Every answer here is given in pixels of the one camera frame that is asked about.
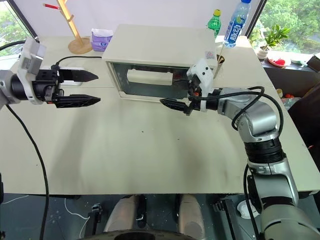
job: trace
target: black floor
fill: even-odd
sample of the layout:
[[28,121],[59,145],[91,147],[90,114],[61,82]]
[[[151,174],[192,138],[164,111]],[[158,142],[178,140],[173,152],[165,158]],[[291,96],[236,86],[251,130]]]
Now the black floor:
[[[4,202],[24,195],[5,194]],[[101,203],[103,213],[97,233],[102,233],[112,209],[123,195],[83,195],[78,199],[67,199],[68,209],[84,217],[91,211],[92,205]],[[148,194],[147,198],[147,227],[156,230],[177,231],[174,220],[174,194]],[[207,240],[231,240],[230,230],[225,214],[213,211],[210,195],[197,194],[205,224]],[[243,195],[229,196],[236,206],[244,199]],[[30,195],[0,206],[0,230],[6,232],[6,240],[35,240],[39,239],[40,225],[43,215],[45,198]],[[313,196],[301,199],[299,207],[305,211],[317,228],[320,228],[320,216]],[[250,220],[242,219],[237,213],[237,220],[244,240],[255,239]],[[75,240],[85,220],[69,214],[64,205],[64,198],[51,197],[49,213],[46,222],[46,240]]]

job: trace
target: window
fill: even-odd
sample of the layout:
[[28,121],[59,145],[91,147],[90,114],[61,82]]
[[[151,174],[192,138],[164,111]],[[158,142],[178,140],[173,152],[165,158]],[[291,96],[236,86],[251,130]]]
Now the window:
[[275,24],[291,31],[289,38],[273,50],[320,52],[320,0],[267,0],[249,37],[253,48],[264,45],[264,35]]
[[[8,1],[0,0],[0,46],[25,40],[27,36],[31,36],[30,32],[19,19]],[[22,45],[16,45],[4,49],[0,51],[0,57],[19,54],[21,47]]]

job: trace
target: white pot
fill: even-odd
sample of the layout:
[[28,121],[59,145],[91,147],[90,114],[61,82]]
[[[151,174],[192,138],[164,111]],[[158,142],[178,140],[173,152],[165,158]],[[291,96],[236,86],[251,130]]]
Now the white pot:
[[265,59],[267,54],[268,54],[268,51],[262,50],[261,48],[259,48],[259,50],[256,52],[256,55],[260,60]]

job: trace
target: white box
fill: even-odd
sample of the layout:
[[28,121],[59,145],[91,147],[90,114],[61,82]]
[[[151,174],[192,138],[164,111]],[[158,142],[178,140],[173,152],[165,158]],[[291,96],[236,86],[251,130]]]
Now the white box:
[[185,98],[185,73],[201,58],[214,74],[218,63],[210,29],[127,24],[118,26],[102,56],[122,98],[152,101]]

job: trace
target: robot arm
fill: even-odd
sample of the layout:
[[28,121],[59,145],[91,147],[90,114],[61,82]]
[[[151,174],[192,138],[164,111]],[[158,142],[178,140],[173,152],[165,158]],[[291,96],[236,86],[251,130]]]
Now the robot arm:
[[55,104],[57,108],[90,106],[100,98],[85,94],[64,96],[60,84],[64,80],[88,82],[98,76],[84,70],[60,69],[53,65],[49,70],[40,69],[46,48],[35,39],[28,37],[20,55],[17,74],[0,70],[0,109],[6,104],[18,104],[29,100],[39,105],[43,102]]
[[[213,76],[204,59],[188,72],[190,105],[162,99],[165,106],[190,115],[192,110],[215,110],[234,119],[256,98],[242,88],[213,89]],[[252,203],[261,213],[262,239],[320,239],[318,230],[297,208],[298,191],[286,154],[282,150],[277,116],[266,103],[257,101],[235,121],[248,156],[248,189]]]

